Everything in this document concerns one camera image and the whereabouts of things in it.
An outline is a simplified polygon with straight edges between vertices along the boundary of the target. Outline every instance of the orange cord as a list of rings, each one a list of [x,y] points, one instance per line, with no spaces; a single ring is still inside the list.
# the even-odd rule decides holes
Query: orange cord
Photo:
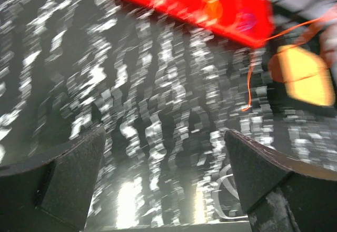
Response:
[[[312,23],[317,23],[317,22],[326,22],[326,21],[330,21],[330,20],[333,20],[333,19],[336,19],[336,18],[337,18],[337,16],[334,16],[334,17],[325,17],[325,16],[323,15],[323,16],[320,17],[320,18],[316,18],[316,19],[313,19],[313,20],[310,20],[310,21],[307,21],[307,22],[304,22],[304,23],[300,23],[300,24],[295,25],[295,26],[293,26],[293,27],[291,27],[291,28],[288,28],[288,29],[286,29],[286,30],[284,30],[284,31],[282,31],[282,32],[280,32],[280,33],[274,35],[274,36],[271,36],[271,37],[267,38],[267,39],[265,40],[265,42],[266,42],[266,41],[269,41],[269,40],[272,40],[272,39],[274,39],[274,38],[283,36],[283,35],[285,35],[286,33],[290,32],[290,31],[293,31],[294,29],[299,28],[299,27],[301,27],[301,26],[304,26],[304,25],[307,25],[307,24],[312,24]],[[284,49],[283,51],[278,52],[277,54],[282,53],[282,52],[284,52],[284,51],[287,51],[287,50],[289,50],[289,49],[291,49],[291,48],[298,47],[298,46],[302,45],[303,43],[305,43],[305,42],[297,43],[297,44],[293,45],[293,46],[290,47],[290,48],[287,48],[287,49]],[[250,59],[250,66],[249,66],[249,71],[248,71],[248,75],[247,75],[247,87],[248,87],[248,96],[249,96],[249,99],[248,99],[248,105],[247,105],[247,107],[244,108],[244,109],[242,110],[243,112],[244,112],[244,111],[247,111],[247,110],[251,107],[252,96],[251,96],[250,80],[251,80],[252,74],[253,74],[253,65],[252,65],[251,59]],[[310,77],[312,77],[312,76],[303,77],[303,78],[301,78],[301,79],[299,79],[299,80],[296,80],[296,81],[300,81],[300,80],[303,80],[303,79],[306,79],[306,78],[310,78]]]

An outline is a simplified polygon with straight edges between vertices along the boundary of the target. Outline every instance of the black bracket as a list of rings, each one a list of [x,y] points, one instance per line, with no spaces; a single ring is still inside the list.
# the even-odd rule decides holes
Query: black bracket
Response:
[[[225,141],[253,232],[335,231],[337,172],[307,164],[229,130]]]
[[[103,127],[0,167],[0,231],[83,230],[105,146]]]

